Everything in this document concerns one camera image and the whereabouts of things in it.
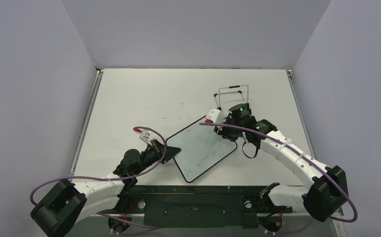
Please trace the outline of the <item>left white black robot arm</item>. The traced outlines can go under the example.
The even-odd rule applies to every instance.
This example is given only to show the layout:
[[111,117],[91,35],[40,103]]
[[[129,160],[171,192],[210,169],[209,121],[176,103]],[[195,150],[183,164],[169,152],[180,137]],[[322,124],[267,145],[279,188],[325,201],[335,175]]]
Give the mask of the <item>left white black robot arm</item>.
[[156,139],[144,151],[130,149],[109,175],[88,180],[79,178],[72,183],[63,178],[37,203],[30,217],[48,237],[63,237],[80,220],[98,212],[113,209],[123,212],[128,198],[123,195],[134,187],[137,175],[151,165],[166,163],[178,153],[179,147],[165,146]]

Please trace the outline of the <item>black framed whiteboard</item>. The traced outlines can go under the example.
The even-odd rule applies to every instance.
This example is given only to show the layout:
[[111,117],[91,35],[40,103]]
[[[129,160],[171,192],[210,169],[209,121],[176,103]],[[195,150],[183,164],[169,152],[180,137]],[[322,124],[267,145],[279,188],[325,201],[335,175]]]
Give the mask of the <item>black framed whiteboard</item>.
[[184,181],[191,183],[237,150],[237,143],[224,139],[211,126],[200,125],[201,117],[166,139],[167,146],[180,148],[173,160]]

